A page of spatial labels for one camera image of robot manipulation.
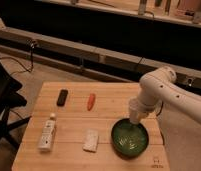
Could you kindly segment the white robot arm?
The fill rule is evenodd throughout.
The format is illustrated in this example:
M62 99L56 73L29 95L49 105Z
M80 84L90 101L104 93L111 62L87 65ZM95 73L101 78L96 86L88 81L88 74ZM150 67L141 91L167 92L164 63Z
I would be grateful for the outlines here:
M130 122L139 124L154 111L156 104L161 100L201 124L201 96L176 86L176 79L175 71L168 66L143 75L139 81L139 94L129 100Z

